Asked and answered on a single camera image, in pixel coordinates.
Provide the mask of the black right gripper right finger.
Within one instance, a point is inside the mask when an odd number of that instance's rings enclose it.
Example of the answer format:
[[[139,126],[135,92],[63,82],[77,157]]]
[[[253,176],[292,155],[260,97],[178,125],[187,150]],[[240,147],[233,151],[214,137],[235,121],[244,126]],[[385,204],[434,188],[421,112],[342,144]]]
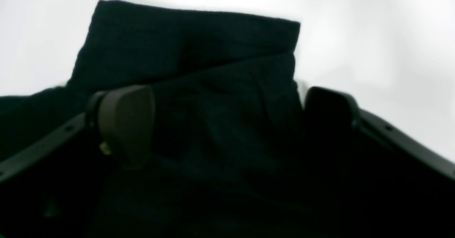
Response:
[[[311,87],[304,113],[314,163],[345,190],[359,238],[454,237],[454,162],[341,91]]]

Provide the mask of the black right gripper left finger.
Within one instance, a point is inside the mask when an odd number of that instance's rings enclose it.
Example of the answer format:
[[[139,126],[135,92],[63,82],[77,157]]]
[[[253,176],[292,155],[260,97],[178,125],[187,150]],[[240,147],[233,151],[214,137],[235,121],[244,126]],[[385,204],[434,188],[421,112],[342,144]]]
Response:
[[[154,92],[130,85],[55,110],[23,103],[1,112],[1,237],[83,238],[110,173],[148,161]]]

